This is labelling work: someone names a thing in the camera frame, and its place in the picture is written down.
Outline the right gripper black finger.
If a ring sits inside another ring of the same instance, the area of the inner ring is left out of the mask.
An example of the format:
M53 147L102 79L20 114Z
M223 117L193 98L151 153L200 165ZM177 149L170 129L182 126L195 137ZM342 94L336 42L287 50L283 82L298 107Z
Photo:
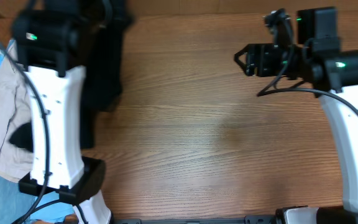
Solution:
M249 74L247 64L242 62L239 57L235 57L234 62L239 66L239 68L243 71L245 75Z
M252 55L254 54L255 51L254 49L255 49L255 44L248 44L242 50L234 54L234 59L237 60L240 58L241 55L245 55L245 54Z

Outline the black shorts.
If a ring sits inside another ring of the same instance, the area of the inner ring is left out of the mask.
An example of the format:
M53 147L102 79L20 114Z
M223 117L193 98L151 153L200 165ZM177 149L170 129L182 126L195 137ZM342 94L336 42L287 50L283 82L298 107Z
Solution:
M35 10L29 1L12 24L19 63L56 69L58 77L83 65L80 147L94 147L97 112L111 110L121 93L120 81L124 32L132 22L126 0L45 1Z

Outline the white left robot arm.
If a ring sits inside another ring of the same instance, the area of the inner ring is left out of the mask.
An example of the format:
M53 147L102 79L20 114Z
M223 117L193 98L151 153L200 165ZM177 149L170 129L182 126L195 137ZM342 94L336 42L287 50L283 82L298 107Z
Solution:
M95 35L113 15L109 1L46 1L28 6L12 26L18 66L30 91L32 170L19 181L24 194L56 192L80 223L111 223L101 186L105 162L80 149L80 102L86 59Z

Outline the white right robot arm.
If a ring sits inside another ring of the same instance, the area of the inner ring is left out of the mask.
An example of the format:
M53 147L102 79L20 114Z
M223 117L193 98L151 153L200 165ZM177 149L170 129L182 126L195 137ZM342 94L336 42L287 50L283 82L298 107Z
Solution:
M334 7L297 13L297 29L284 9L266 15L273 36L249 44L234 61L249 77L271 77L260 96L280 93L282 78L294 81L290 92L309 92L319 100L333 134L342 175L342 205L279 208L266 223L358 223L358 50L343 51Z

